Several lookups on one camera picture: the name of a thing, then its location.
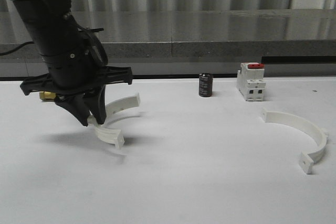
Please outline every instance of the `white plastic part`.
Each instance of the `white plastic part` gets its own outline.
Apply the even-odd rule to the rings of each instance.
[[[303,171],[306,174],[310,174],[313,165],[316,164],[324,155],[324,149],[327,145],[328,139],[328,133],[326,130],[319,128],[304,118],[289,113],[267,111],[266,109],[263,109],[261,117],[265,123],[279,123],[296,128],[305,132],[315,140],[318,145],[317,149],[311,153],[301,152],[299,160],[299,165]]]
[[[264,81],[264,68],[248,68],[249,65],[258,65],[257,62],[240,64],[237,73],[237,89],[245,101],[263,101],[266,83]]]
[[[114,144],[117,149],[120,149],[124,145],[124,137],[121,130],[108,129],[105,125],[109,120],[119,111],[123,111],[129,108],[138,107],[140,105],[140,96],[136,94],[131,97],[125,97],[106,105],[106,120],[105,124],[99,125],[96,119],[91,115],[88,118],[88,123],[94,126],[96,136],[103,142]]]

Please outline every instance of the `robotic arm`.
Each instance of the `robotic arm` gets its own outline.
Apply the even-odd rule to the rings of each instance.
[[[21,89],[56,93],[55,103],[87,126],[92,113],[99,124],[106,119],[106,84],[132,83],[131,68],[107,67],[99,39],[101,29],[83,28],[70,12],[71,0],[12,0],[32,37],[48,74],[27,78]]]

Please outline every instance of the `white table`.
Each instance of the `white table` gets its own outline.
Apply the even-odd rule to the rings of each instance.
[[[335,223],[336,78],[268,78],[265,101],[245,102],[236,80],[135,80],[106,101],[140,93],[116,114],[121,150],[67,111],[1,82],[0,223]],[[264,123],[262,108],[306,118],[329,133],[306,175],[304,133]]]

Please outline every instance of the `yellow object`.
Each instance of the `yellow object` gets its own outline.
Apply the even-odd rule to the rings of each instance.
[[[56,97],[55,93],[47,92],[47,91],[41,91],[40,92],[40,99],[42,101],[53,101]]]

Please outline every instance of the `black capacitor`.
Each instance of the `black capacitor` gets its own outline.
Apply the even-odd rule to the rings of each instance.
[[[200,73],[198,94],[200,97],[210,97],[212,95],[212,83],[214,77],[211,73]]]

